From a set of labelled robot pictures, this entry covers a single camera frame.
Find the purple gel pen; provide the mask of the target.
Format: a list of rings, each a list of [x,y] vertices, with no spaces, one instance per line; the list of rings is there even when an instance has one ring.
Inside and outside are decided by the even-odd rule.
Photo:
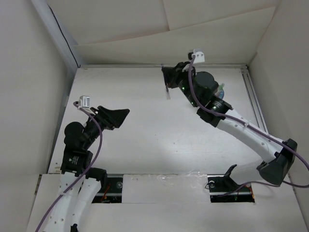
[[[167,81],[167,78],[166,78],[165,75],[164,75],[164,85],[165,85],[166,98],[167,98],[167,100],[170,100],[168,81]]]

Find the green correction tape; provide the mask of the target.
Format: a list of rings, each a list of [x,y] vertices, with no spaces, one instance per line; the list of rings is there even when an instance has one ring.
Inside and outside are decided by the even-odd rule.
[[[220,85],[219,85],[219,89],[223,89],[224,88],[224,86],[225,86],[225,84],[224,83],[221,83]]]

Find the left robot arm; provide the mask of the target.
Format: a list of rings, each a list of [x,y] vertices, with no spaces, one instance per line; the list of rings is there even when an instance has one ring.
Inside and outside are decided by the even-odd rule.
[[[57,197],[41,219],[36,231],[77,232],[93,199],[108,184],[107,172],[94,168],[103,145],[103,131],[121,127],[129,109],[109,110],[102,106],[86,109],[73,104],[88,117],[85,124],[65,127],[64,152]]]

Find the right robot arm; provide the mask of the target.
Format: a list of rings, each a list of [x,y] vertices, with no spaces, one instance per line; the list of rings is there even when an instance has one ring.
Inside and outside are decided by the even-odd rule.
[[[297,143],[294,140],[283,141],[268,135],[243,118],[232,105],[217,96],[219,84],[213,75],[196,72],[189,61],[175,67],[163,66],[161,71],[165,87],[179,88],[204,122],[235,137],[261,158],[258,162],[231,165],[220,179],[226,189],[235,190],[246,182],[259,180],[276,187],[285,182],[295,160]]]

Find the white round divided pen holder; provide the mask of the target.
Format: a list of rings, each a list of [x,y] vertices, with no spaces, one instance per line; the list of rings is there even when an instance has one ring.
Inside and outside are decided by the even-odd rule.
[[[218,90],[215,95],[219,98],[219,99],[223,99],[224,98],[224,95],[225,95],[225,92],[224,90]]]

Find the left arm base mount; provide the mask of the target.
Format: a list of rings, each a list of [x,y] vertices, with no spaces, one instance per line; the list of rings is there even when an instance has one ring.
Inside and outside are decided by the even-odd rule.
[[[92,203],[121,203],[123,190],[122,174],[107,174],[106,170],[93,168],[90,171],[94,177],[99,177],[101,189],[95,195]]]

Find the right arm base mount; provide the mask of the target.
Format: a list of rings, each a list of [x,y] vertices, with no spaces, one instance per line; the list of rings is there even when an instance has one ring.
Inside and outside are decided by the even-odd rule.
[[[251,186],[240,187],[230,175],[237,165],[232,165],[224,174],[209,174],[205,185],[210,193],[211,203],[255,203]]]

